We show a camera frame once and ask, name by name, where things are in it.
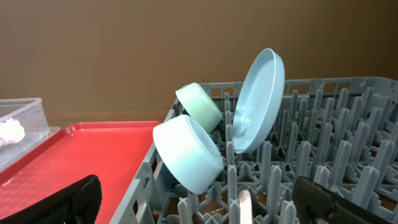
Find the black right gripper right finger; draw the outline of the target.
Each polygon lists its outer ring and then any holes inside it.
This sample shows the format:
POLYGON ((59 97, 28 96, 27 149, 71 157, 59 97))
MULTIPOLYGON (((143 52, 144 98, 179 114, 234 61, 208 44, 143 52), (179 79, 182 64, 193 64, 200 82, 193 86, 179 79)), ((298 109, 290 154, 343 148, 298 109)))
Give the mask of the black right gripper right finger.
POLYGON ((306 178, 297 177, 292 200, 300 224, 389 224, 390 222, 350 202, 324 186, 306 178))

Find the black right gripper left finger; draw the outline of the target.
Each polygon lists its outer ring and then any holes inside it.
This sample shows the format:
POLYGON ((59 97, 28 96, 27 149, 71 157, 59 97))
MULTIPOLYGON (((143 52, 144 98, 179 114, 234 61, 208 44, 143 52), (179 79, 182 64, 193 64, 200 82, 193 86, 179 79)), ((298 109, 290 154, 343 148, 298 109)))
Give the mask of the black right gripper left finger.
POLYGON ((102 201, 97 175, 65 187, 47 198, 1 219, 2 224, 94 224, 102 201))

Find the white plastic spoon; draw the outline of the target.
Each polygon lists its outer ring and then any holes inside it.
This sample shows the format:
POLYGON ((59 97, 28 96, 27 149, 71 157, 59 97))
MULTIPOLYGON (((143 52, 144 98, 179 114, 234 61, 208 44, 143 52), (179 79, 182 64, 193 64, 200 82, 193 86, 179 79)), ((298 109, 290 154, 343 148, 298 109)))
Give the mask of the white plastic spoon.
POLYGON ((240 224, 252 224, 252 202, 251 194, 248 190, 242 190, 238 194, 239 199, 239 223, 240 224))

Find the white napkin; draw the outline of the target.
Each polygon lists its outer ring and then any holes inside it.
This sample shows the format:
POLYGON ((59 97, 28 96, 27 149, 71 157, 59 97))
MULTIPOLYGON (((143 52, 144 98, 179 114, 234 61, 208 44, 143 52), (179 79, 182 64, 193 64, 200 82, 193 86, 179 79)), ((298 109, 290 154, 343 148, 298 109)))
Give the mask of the white napkin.
POLYGON ((21 126, 18 120, 9 118, 1 123, 1 147, 18 143, 23 140, 24 137, 24 127, 21 126))

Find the light blue plate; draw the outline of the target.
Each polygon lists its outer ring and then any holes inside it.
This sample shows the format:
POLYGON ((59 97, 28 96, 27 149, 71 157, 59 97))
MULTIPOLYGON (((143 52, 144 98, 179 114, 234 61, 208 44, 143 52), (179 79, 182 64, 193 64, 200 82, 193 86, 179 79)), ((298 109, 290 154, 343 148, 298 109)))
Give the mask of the light blue plate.
POLYGON ((264 49, 252 63, 238 97, 233 118, 235 153, 252 152, 266 139, 279 114, 284 87, 281 57, 264 49))

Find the light blue bowl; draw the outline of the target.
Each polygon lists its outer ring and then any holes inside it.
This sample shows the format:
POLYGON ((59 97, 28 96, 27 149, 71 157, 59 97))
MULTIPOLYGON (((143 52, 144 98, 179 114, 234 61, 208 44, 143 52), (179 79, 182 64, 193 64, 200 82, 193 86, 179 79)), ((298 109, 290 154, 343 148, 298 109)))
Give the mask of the light blue bowl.
POLYGON ((220 150, 192 117, 176 116, 152 134, 164 164, 187 190, 202 194, 223 170, 220 150))

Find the green bowl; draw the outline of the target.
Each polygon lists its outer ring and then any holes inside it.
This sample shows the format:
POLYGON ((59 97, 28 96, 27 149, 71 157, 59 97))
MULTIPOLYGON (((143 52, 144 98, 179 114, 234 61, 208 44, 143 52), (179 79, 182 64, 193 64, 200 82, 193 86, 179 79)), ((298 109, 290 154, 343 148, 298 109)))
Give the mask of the green bowl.
POLYGON ((222 120, 222 113, 207 92, 196 82, 185 85, 175 94, 187 113, 208 133, 222 120))

